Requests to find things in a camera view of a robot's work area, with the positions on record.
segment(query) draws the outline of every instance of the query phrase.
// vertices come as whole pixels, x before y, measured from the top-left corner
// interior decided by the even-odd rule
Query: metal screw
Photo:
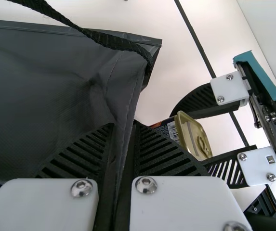
[[[244,154],[244,153],[239,154],[238,158],[239,158],[241,161],[247,160],[247,156],[246,156],[246,154]]]
[[[218,102],[222,103],[224,101],[224,97],[223,96],[218,96],[217,100],[218,100]]]
[[[223,231],[249,231],[249,229],[247,229],[246,226],[239,222],[231,221],[226,223],[226,225],[223,228]]]
[[[271,121],[271,118],[269,117],[269,115],[266,115],[266,116],[265,116],[265,120],[266,120],[267,122]]]
[[[266,177],[270,182],[274,182],[276,180],[276,176],[273,173],[267,173]]]
[[[143,194],[152,194],[157,189],[157,183],[151,177],[141,177],[136,181],[136,189]]]
[[[227,79],[227,80],[232,80],[232,79],[233,79],[233,75],[232,75],[232,74],[226,75],[226,79]]]
[[[71,186],[71,195],[73,197],[83,197],[90,194],[93,184],[89,180],[78,180]]]

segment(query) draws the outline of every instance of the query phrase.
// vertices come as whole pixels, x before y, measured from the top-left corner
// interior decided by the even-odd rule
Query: white mounting bracket
[[[0,188],[0,231],[92,231],[97,183],[74,196],[78,179],[15,179]],[[83,185],[77,190],[83,191]]]
[[[227,227],[231,223],[239,224],[240,230],[252,230],[220,178],[151,176],[133,180],[130,231],[234,230]]]
[[[242,107],[248,102],[248,90],[238,71],[213,78],[210,85],[219,106],[240,101],[239,107]]]
[[[272,147],[239,153],[237,160],[249,186],[276,181],[276,154]]]

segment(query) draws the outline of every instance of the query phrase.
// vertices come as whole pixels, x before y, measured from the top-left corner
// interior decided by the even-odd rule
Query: can lid
[[[212,157],[210,143],[200,123],[183,111],[175,117],[181,144],[199,161]]]

